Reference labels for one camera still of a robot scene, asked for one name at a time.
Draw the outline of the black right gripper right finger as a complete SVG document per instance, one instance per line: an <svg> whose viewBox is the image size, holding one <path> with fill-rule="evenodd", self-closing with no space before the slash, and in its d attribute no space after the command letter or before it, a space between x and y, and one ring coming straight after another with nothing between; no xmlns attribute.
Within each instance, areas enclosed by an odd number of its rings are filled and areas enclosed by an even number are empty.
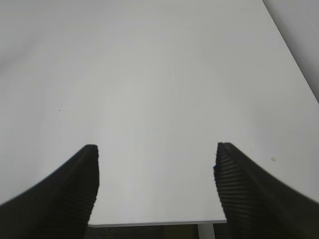
<svg viewBox="0 0 319 239"><path fill-rule="evenodd" d="M233 239L317 239L319 204L281 182L231 143L218 143L217 193Z"/></svg>

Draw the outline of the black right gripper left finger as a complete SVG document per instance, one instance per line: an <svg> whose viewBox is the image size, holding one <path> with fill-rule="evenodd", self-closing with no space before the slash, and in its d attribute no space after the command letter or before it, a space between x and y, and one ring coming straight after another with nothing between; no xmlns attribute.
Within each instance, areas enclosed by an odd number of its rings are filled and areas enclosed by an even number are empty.
<svg viewBox="0 0 319 239"><path fill-rule="evenodd" d="M1 204L2 239L82 239L99 189L99 153L86 145L38 184Z"/></svg>

